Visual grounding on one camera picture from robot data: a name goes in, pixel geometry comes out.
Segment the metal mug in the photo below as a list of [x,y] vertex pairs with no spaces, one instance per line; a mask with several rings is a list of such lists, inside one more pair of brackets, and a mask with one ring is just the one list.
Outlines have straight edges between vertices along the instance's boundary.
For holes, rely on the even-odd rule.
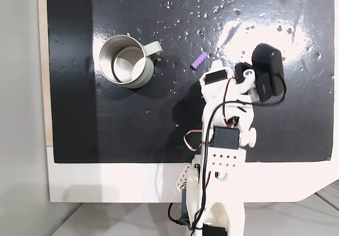
[[116,85],[137,89],[150,80],[154,71],[153,61],[162,53],[158,41],[143,46],[130,36],[113,36],[100,50],[100,69]]

